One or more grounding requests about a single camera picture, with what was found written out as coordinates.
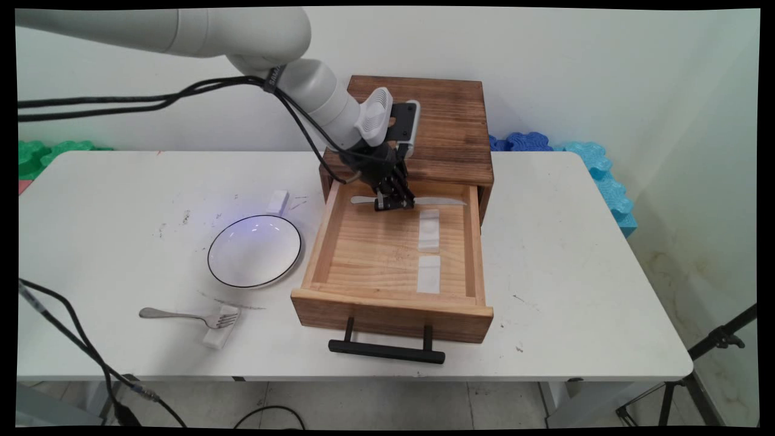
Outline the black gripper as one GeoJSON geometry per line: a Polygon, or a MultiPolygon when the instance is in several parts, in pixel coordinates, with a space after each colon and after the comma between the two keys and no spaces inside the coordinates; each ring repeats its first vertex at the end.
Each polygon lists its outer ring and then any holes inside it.
{"type": "Polygon", "coordinates": [[[384,142],[372,147],[358,142],[338,153],[338,158],[352,172],[360,172],[361,182],[379,182],[374,188],[374,210],[390,211],[415,206],[415,195],[407,182],[407,170],[396,147],[384,142]]]}

